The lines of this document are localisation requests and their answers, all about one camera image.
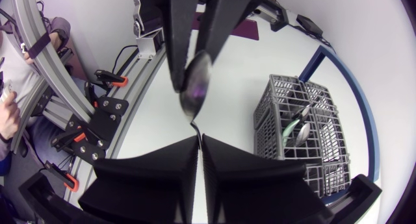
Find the blue tape line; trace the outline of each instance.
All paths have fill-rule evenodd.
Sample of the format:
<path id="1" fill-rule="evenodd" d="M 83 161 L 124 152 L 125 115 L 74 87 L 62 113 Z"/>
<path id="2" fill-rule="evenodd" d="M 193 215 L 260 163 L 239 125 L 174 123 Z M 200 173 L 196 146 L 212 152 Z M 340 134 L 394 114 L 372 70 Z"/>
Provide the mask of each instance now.
<path id="1" fill-rule="evenodd" d="M 370 104 L 354 75 L 337 55 L 320 45 L 317 52 L 315 52 L 306 68 L 303 70 L 302 74 L 300 74 L 299 79 L 303 82 L 308 81 L 325 57 L 328 57 L 337 66 L 338 70 L 343 74 L 344 78 L 350 85 L 351 90 L 357 99 L 359 109 L 363 115 L 365 132 L 367 133 L 367 144 L 369 146 L 369 174 L 367 177 L 372 182 L 375 182 L 378 180 L 380 174 L 380 146 L 378 142 L 376 122 L 374 121 Z"/>

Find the purple sleeve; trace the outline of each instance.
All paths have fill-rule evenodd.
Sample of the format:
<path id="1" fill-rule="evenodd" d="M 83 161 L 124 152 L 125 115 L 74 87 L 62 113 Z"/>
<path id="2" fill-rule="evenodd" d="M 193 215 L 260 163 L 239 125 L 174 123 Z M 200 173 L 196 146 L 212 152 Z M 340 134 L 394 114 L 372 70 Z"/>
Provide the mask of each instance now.
<path id="1" fill-rule="evenodd" d="M 0 140 L 0 161 L 4 160 L 10 151 L 10 144 Z"/>
<path id="2" fill-rule="evenodd" d="M 57 29 L 60 29 L 63 32 L 63 35 L 61 36 L 64 39 L 62 41 L 62 44 L 58 48 L 58 50 L 60 50 L 66 45 L 66 43 L 68 43 L 68 40 L 70 39 L 70 31 L 71 31 L 70 22 L 68 22 L 66 19 L 61 18 L 61 17 L 55 17 L 53 19 L 49 19 L 49 21 L 51 22 L 51 24 L 47 25 L 46 27 L 49 34 Z"/>

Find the white wall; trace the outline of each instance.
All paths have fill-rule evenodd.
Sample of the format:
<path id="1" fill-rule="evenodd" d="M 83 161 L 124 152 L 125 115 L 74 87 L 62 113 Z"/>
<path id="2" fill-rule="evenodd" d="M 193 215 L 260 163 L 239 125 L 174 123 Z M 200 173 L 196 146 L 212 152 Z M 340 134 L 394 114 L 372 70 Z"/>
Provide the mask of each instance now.
<path id="1" fill-rule="evenodd" d="M 416 161 L 416 39 L 406 11 L 400 0 L 278 1 L 324 31 L 369 100 L 380 140 L 378 223 L 385 223 Z"/>
<path id="2" fill-rule="evenodd" d="M 110 71 L 120 49 L 136 44 L 133 34 L 133 0 L 43 0 L 47 17 L 60 16 L 71 23 L 71 37 L 90 79 L 97 69 Z M 133 52 L 126 49 L 120 66 Z"/>

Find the cutlery basket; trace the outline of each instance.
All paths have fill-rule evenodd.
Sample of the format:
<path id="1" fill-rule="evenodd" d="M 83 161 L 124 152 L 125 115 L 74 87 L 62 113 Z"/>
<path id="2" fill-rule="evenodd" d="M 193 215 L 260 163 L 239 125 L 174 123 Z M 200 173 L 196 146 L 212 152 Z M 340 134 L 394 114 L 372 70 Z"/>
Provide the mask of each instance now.
<path id="1" fill-rule="evenodd" d="M 311 124 L 305 143 L 295 147 L 282 144 L 282 132 L 300 108 L 311 104 L 305 123 Z M 345 139 L 327 88 L 297 77 L 270 75 L 266 90 L 253 114 L 254 153 L 276 160 L 303 160 L 305 181 L 319 196 L 329 196 L 350 185 Z M 296 139 L 301 125 L 287 140 Z"/>

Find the person's hand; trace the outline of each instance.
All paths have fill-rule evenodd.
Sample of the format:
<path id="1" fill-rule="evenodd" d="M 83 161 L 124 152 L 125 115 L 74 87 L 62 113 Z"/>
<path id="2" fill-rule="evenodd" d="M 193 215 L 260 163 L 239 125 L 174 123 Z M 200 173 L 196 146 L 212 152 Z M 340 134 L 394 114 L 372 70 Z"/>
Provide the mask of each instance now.
<path id="1" fill-rule="evenodd" d="M 61 43 L 62 43 L 62 41 L 59 38 L 58 33 L 57 32 L 52 32 L 49 35 L 49 37 L 51 38 L 51 43 L 52 43 L 53 48 L 55 48 L 55 50 L 57 50 L 59 48 L 59 46 L 61 45 Z M 28 65 L 30 65 L 34 62 L 34 60 L 29 57 L 28 52 L 25 53 L 24 57 L 25 57 L 25 61 Z"/>
<path id="2" fill-rule="evenodd" d="M 16 96 L 16 92 L 11 92 L 5 102 L 0 104 L 0 134 L 5 140 L 13 137 L 18 131 L 20 109 L 18 104 L 14 102 Z"/>

